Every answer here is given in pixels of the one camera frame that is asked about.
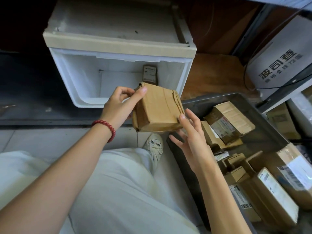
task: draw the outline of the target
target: hand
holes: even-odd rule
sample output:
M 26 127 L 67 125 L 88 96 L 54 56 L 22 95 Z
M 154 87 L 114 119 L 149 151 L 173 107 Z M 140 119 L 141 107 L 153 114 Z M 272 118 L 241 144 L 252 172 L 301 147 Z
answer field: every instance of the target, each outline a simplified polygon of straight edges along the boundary
M 107 121 L 117 130 L 129 117 L 137 102 L 144 97 L 146 91 L 146 87 L 141 87 L 136 92 L 130 88 L 117 87 L 105 104 L 100 120 Z
M 184 143 L 179 141 L 173 135 L 169 135 L 169 138 L 182 149 L 191 169 L 197 174 L 200 172 L 202 162 L 211 158 L 213 153 L 210 147 L 206 144 L 206 139 L 199 118 L 189 109 L 186 109 L 185 112 L 190 120 L 188 120 L 184 114 L 180 114 L 179 120 L 188 135 L 181 130 L 177 131 L 184 140 Z

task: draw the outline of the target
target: beige sneaker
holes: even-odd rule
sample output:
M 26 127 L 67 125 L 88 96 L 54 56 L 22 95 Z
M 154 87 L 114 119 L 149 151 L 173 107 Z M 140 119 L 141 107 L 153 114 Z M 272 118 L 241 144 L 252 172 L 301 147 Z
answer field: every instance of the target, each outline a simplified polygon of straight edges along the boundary
M 143 149 L 150 152 L 153 157 L 154 165 L 157 165 L 163 150 L 163 141 L 159 134 L 152 133 L 143 145 Z

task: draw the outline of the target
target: red beaded bracelet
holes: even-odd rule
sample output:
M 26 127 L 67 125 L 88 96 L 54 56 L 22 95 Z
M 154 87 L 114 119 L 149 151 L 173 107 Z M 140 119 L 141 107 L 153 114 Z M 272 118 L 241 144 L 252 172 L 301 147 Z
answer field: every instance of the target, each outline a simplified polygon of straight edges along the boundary
M 112 136 L 111 136 L 111 138 L 107 141 L 107 143 L 111 142 L 111 141 L 115 138 L 115 135 L 116 135 L 116 131 L 115 131 L 115 129 L 113 128 L 113 126 L 110 125 L 110 124 L 109 124 L 108 122 L 106 122 L 106 121 L 103 121 L 103 120 L 95 120 L 94 122 L 92 122 L 91 127 L 94 126 L 94 125 L 97 124 L 97 123 L 101 123 L 101 124 L 103 124 L 103 125 L 106 125 L 106 126 L 111 130 Z

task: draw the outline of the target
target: white pants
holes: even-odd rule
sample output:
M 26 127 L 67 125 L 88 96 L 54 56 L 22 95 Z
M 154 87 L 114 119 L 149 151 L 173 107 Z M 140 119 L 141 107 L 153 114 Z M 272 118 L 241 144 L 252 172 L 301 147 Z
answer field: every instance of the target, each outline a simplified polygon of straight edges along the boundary
M 27 152 L 1 153 L 0 208 L 48 166 Z M 153 173 L 152 157 L 144 149 L 103 151 L 60 233 L 198 233 Z

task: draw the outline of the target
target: tiled floor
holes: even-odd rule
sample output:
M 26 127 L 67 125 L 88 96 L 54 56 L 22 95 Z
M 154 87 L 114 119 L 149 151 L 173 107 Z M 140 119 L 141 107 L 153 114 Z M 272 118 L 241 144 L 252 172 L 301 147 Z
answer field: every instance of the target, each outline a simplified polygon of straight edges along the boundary
M 52 162 L 87 131 L 88 129 L 84 128 L 0 130 L 0 152 L 24 150 L 34 157 Z M 150 133 L 146 132 L 137 133 L 130 127 L 119 128 L 115 139 L 104 149 L 140 148 L 149 135 Z M 160 187 L 167 192 L 168 198 L 173 199 L 195 225 L 202 225 L 194 200 L 166 143 L 168 134 L 161 135 L 164 140 L 164 153 L 154 177 Z

